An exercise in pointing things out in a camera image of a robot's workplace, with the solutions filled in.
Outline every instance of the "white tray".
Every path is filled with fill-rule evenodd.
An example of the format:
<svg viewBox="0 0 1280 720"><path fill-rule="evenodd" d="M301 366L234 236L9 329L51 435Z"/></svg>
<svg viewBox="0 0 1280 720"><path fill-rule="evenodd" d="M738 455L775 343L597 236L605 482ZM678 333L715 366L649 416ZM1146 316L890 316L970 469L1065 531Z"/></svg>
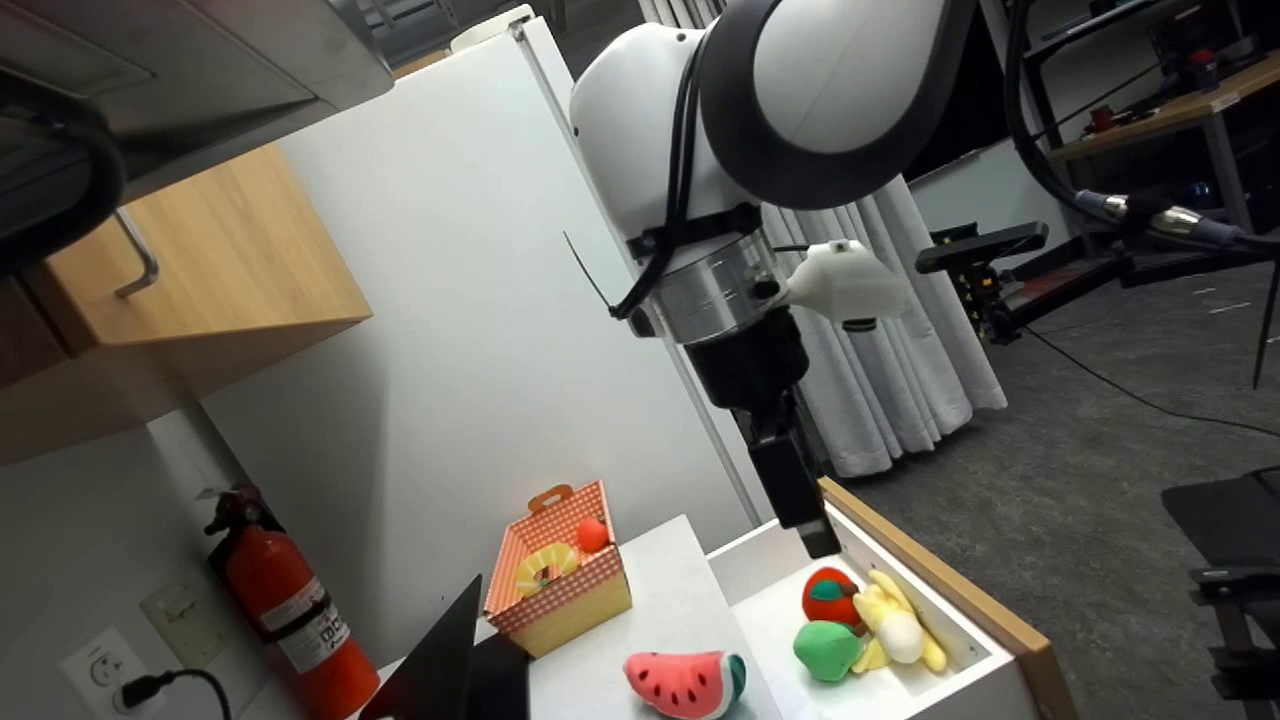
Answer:
<svg viewBox="0 0 1280 720"><path fill-rule="evenodd" d="M842 537L842 554L809 558L795 531L764 524L720 551L714 572L738 612L739 630L772 689L779 715L959 715L959 720L1031 720L1028 689L1015 658L966 620L943 594L936 594L916 572L896 564L872 537L829 508ZM872 566L884 566L903 584L932 634L949 646L954 673L932 677L924 669L884 669L858 677L842 689L812 685L803 664L791 655L791 640L803 624L802 593L812 566L843 566L858 584Z"/></svg>

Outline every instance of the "wooden cabinet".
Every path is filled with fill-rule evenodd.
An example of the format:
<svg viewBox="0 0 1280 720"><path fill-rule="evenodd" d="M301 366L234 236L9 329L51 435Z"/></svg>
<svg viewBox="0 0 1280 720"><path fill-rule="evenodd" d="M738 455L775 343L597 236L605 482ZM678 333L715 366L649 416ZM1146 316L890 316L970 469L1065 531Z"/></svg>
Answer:
<svg viewBox="0 0 1280 720"><path fill-rule="evenodd" d="M128 203L0 285L0 462L174 412L367 316L282 149Z"/></svg>

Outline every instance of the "white panel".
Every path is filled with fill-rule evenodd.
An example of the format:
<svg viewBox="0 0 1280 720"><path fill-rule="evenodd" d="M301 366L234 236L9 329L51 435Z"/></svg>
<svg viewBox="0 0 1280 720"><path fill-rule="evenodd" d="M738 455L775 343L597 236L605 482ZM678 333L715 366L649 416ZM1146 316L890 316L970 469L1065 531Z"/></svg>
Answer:
<svg viewBox="0 0 1280 720"><path fill-rule="evenodd" d="M652 14L649 19L681 26L674 0L652 0Z"/></svg>
<svg viewBox="0 0 1280 720"><path fill-rule="evenodd" d="M608 320L564 252L625 270L515 38L465 47L290 139L371 320L212 401L380 658L489 572L504 518L600 475L621 537L747 526L664 343Z"/></svg>
<svg viewBox="0 0 1280 720"><path fill-rule="evenodd" d="M660 23L657 0L641 0L644 23Z"/></svg>
<svg viewBox="0 0 1280 720"><path fill-rule="evenodd" d="M689 0L674 0L678 26L696 26Z"/></svg>
<svg viewBox="0 0 1280 720"><path fill-rule="evenodd" d="M696 26L714 23L715 14L720 14L720 13L715 13L714 0L692 0L692 23L696 23Z"/></svg>

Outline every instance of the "white wall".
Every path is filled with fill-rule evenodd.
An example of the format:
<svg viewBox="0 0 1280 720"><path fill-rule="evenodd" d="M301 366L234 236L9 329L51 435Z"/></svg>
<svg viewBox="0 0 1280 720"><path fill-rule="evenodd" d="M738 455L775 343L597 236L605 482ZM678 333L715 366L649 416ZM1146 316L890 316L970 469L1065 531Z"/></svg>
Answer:
<svg viewBox="0 0 1280 720"><path fill-rule="evenodd" d="M212 673L230 685L234 703L242 707L268 685L252 640L205 574L197 537L205 480L199 455L181 442L161 453L150 427L0 469L6 720L90 720L62 658L103 626L122 626L150 669L176 669L139 612L139 600L174 581L194 581L218 606L230 646ZM218 715L218 703L205 685L176 685L161 715Z"/></svg>
<svg viewBox="0 0 1280 720"><path fill-rule="evenodd" d="M608 320L560 241L621 276L511 38L294 135L290 161L371 320L210 407L380 658L558 480L605 480L621 537L681 511L709 548L754 526L668 347Z"/></svg>

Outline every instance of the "toy fruit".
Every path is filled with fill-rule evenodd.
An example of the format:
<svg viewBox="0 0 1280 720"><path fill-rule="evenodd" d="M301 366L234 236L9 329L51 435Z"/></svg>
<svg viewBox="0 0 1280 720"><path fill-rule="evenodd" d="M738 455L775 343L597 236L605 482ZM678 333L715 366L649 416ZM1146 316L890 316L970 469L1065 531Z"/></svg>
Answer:
<svg viewBox="0 0 1280 720"><path fill-rule="evenodd" d="M943 673L949 652L924 630L903 589L896 589L896 581L890 572L869 572L869 581L872 584L863 593L858 593L851 604L863 615L863 624L878 630L872 652L893 664L924 664L929 673Z"/></svg>
<svg viewBox="0 0 1280 720"><path fill-rule="evenodd" d="M747 664L738 652L628 655L632 692L668 720L724 715L747 689Z"/></svg>
<svg viewBox="0 0 1280 720"><path fill-rule="evenodd" d="M597 554L608 548L608 526L600 516L580 518L573 537L583 554Z"/></svg>
<svg viewBox="0 0 1280 720"><path fill-rule="evenodd" d="M522 558L522 572L515 572L515 593L522 594L532 594L539 589L550 589L552 581L576 572L576 548L573 544L550 544L532 554Z"/></svg>
<svg viewBox="0 0 1280 720"><path fill-rule="evenodd" d="M809 620L847 624L851 630L869 630L869 624L851 606L858 584L842 566L817 566L803 584L802 606Z"/></svg>
<svg viewBox="0 0 1280 720"><path fill-rule="evenodd" d="M851 664L863 655L863 640L847 624L812 620L791 640L791 652L819 685L843 685Z"/></svg>
<svg viewBox="0 0 1280 720"><path fill-rule="evenodd" d="M863 655L851 658L851 677L869 677L878 669L890 669L890 655L884 655L884 643L880 640L869 640Z"/></svg>

